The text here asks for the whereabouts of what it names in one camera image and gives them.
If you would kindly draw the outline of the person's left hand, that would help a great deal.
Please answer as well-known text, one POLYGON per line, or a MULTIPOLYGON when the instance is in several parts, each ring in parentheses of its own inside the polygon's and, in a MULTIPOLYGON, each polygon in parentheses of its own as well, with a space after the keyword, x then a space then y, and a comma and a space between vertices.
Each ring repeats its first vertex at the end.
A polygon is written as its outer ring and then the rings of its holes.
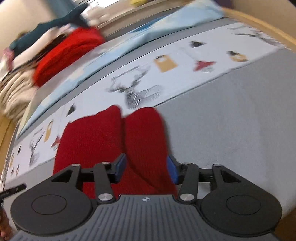
POLYGON ((1 222, 0 222, 0 232, 2 240, 10 240, 13 236, 13 232, 10 226, 10 221, 6 216, 6 212, 1 208, 1 222))

